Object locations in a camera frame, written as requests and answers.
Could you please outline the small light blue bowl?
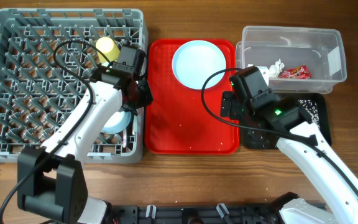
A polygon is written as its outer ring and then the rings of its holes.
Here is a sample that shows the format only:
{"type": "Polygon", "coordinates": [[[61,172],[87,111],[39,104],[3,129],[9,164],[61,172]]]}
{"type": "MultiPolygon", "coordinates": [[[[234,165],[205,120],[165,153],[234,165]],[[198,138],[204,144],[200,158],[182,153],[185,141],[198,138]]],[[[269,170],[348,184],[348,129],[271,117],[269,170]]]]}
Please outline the small light blue bowl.
{"type": "Polygon", "coordinates": [[[105,134],[116,134],[127,128],[131,121],[131,113],[126,111],[114,113],[103,126],[101,132],[105,134]]]}

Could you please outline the food scraps and rice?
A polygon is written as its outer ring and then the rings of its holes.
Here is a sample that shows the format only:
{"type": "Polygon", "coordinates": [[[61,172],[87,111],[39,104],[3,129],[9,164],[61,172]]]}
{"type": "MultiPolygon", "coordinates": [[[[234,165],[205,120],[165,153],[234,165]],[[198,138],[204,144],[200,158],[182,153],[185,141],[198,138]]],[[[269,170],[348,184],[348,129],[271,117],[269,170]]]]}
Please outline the food scraps and rice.
{"type": "Polygon", "coordinates": [[[319,115],[316,102],[312,100],[298,100],[298,102],[304,107],[305,110],[307,110],[307,112],[309,112],[313,122],[319,126],[319,115]]]}

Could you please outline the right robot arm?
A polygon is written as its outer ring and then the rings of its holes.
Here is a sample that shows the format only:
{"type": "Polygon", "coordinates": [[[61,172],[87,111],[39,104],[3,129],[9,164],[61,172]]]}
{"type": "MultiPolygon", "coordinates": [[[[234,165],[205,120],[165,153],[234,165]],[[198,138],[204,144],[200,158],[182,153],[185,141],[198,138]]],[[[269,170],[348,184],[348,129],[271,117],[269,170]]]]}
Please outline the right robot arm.
{"type": "Polygon", "coordinates": [[[307,110],[291,96],[278,97],[255,66],[230,68],[234,95],[255,130],[306,175],[339,223],[358,223],[358,178],[334,152],[307,110]]]}

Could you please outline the light blue plate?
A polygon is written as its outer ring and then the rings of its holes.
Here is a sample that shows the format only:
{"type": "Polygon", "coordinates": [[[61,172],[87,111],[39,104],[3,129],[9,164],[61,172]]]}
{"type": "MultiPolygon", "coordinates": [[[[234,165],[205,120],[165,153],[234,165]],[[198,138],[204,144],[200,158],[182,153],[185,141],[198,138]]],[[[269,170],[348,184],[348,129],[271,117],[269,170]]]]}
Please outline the light blue plate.
{"type": "Polygon", "coordinates": [[[226,69],[226,58],[215,44],[205,40],[191,40],[181,45],[173,55],[175,78],[193,90],[202,89],[206,79],[226,69]]]}

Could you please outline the white plastic spoon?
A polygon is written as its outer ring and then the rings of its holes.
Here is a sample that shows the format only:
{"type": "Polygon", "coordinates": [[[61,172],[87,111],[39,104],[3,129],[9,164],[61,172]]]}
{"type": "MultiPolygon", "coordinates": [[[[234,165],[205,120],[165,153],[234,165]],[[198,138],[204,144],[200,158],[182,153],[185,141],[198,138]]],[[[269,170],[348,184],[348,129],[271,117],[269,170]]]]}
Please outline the white plastic spoon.
{"type": "Polygon", "coordinates": [[[137,116],[133,116],[132,120],[132,135],[135,135],[137,131],[137,116]]]}

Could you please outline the white plastic fork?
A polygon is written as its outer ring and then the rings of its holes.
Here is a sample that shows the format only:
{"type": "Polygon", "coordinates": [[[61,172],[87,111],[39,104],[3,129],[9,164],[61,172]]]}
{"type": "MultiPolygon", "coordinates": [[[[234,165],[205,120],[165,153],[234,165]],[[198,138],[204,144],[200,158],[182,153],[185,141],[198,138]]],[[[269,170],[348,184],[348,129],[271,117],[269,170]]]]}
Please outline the white plastic fork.
{"type": "Polygon", "coordinates": [[[127,147],[127,129],[122,130],[122,147],[125,149],[127,147]]]}

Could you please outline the yellow cup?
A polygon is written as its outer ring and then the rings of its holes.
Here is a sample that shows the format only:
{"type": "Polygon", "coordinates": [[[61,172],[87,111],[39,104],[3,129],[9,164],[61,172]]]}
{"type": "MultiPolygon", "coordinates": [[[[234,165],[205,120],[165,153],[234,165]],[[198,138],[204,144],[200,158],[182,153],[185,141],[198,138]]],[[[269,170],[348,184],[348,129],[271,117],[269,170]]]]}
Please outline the yellow cup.
{"type": "Polygon", "coordinates": [[[110,37],[101,37],[96,41],[96,48],[100,50],[109,61],[118,59],[120,50],[116,42],[110,37]]]}

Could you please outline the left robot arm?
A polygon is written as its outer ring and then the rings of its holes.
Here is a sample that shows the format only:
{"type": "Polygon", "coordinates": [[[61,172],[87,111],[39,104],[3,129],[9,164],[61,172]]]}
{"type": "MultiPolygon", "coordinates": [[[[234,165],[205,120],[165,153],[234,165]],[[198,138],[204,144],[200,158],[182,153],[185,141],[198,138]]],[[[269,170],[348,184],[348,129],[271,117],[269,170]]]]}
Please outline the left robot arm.
{"type": "Polygon", "coordinates": [[[145,52],[123,45],[116,60],[98,65],[89,80],[73,74],[86,87],[84,97],[62,126],[36,149],[26,146],[17,159],[19,209],[59,223],[112,223],[111,204],[89,196],[83,164],[108,119],[117,112],[153,101],[141,76],[145,52]]]}

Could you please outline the red snack wrapper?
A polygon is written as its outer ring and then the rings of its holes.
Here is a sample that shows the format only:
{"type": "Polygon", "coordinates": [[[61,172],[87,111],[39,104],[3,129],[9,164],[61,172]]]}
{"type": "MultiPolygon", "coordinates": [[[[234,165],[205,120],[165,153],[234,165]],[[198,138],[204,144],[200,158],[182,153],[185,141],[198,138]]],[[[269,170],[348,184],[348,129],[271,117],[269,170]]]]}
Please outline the red snack wrapper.
{"type": "Polygon", "coordinates": [[[300,65],[295,68],[285,70],[278,76],[279,78],[295,78],[295,79],[310,79],[311,73],[306,65],[300,65]]]}

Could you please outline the white napkin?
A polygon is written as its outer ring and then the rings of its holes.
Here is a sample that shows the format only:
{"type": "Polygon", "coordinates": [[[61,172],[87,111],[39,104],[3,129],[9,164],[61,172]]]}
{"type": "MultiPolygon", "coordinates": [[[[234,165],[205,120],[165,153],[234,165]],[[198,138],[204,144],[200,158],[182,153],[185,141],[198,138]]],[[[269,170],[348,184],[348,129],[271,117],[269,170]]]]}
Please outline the white napkin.
{"type": "Polygon", "coordinates": [[[279,74],[282,73],[285,64],[278,59],[273,65],[269,67],[269,77],[270,78],[278,78],[279,74]]]}

